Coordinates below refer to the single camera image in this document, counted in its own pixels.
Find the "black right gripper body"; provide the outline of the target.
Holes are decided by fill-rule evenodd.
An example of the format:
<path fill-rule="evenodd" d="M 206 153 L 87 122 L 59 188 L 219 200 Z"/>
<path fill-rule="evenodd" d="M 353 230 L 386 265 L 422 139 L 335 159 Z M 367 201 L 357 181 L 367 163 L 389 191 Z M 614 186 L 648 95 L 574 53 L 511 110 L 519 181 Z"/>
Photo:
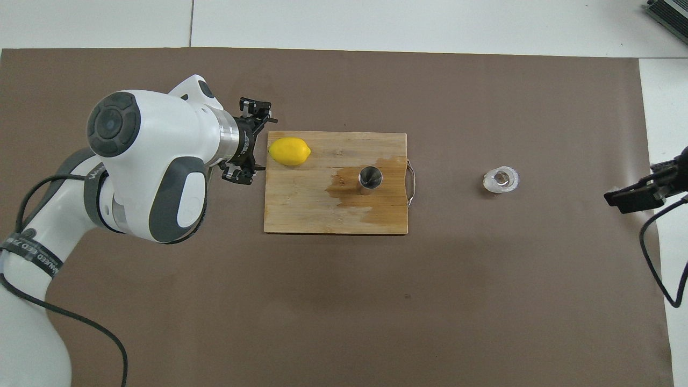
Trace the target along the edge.
<path fill-rule="evenodd" d="M 666 194 L 680 194 L 687 191 L 687 147 L 673 159 L 666 177 Z"/>

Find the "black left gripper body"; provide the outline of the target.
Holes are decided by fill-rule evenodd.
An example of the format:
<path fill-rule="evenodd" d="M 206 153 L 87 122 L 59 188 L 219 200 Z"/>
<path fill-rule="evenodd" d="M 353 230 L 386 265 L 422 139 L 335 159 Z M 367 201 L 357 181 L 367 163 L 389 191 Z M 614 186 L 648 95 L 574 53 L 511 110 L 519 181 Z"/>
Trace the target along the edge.
<path fill-rule="evenodd" d="M 234 153 L 234 164 L 253 164 L 255 163 L 255 143 L 268 122 L 268 117 L 234 117 L 234 121 L 239 130 L 239 142 Z"/>

